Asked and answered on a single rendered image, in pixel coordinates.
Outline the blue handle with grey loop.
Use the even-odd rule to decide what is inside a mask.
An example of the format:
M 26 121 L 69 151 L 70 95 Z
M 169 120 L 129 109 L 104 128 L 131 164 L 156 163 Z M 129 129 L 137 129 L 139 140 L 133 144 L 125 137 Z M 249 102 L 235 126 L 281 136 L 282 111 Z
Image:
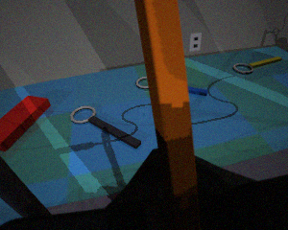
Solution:
M 142 86 L 142 85 L 138 84 L 138 82 L 141 81 L 141 80 L 143 80 L 143 79 L 147 79 L 147 77 L 141 77 L 141 78 L 139 78 L 139 79 L 136 81 L 136 85 L 137 85 L 139 88 L 148 89 L 149 86 Z M 202 88 L 191 87 L 191 86 L 188 86 L 188 90 L 189 90 L 189 93 L 198 94 L 198 95 L 203 95 L 203 96 L 206 96 L 206 95 L 207 95 L 207 92 L 208 92 L 208 89 L 202 89 Z

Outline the grey loop with yellow handle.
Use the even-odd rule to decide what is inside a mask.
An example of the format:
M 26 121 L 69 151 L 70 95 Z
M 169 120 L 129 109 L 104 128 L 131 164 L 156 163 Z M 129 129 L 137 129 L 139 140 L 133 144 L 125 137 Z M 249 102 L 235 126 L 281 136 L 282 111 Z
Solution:
M 241 74 L 249 74 L 251 73 L 254 69 L 253 67 L 260 67 L 260 66 L 263 66 L 263 65 L 266 65 L 266 64 L 269 64 L 269 63 L 275 63 L 275 62 L 278 62 L 278 61 L 281 61 L 282 57 L 272 57 L 270 59 L 264 59 L 264 60 L 260 60 L 258 62 L 255 62 L 255 63 L 252 63 L 252 64 L 247 64 L 247 63 L 236 63 L 234 66 L 233 66 L 233 69 L 238 72 L 238 73 L 241 73 Z M 237 65 L 245 65 L 245 66 L 248 66 L 251 68 L 251 71 L 240 71 L 240 70 L 237 70 L 236 66 Z

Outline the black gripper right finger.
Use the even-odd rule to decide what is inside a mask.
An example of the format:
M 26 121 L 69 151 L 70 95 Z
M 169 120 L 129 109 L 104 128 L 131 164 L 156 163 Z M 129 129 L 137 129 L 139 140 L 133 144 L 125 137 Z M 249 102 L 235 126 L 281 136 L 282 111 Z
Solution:
M 201 230 L 272 230 L 288 219 L 288 174 L 257 181 L 195 155 Z

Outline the red rectangular block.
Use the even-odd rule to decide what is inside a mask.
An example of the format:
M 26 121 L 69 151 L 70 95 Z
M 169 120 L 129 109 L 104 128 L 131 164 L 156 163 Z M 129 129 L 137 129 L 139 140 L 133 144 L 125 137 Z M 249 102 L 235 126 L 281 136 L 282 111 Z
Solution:
M 0 119 L 0 150 L 6 151 L 50 106 L 48 99 L 27 96 Z

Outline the orange long bar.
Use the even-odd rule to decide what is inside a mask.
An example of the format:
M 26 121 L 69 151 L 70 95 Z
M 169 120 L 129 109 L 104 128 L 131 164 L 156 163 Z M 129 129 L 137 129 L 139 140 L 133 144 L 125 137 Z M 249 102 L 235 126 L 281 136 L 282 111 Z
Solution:
M 201 230 L 177 0 L 134 0 L 171 230 Z

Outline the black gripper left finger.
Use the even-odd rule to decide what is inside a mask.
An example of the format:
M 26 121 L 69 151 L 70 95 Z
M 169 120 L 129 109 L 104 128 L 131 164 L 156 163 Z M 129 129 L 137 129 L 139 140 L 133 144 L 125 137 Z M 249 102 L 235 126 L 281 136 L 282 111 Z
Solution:
M 15 218 L 0 230 L 171 230 L 158 149 L 104 209 Z

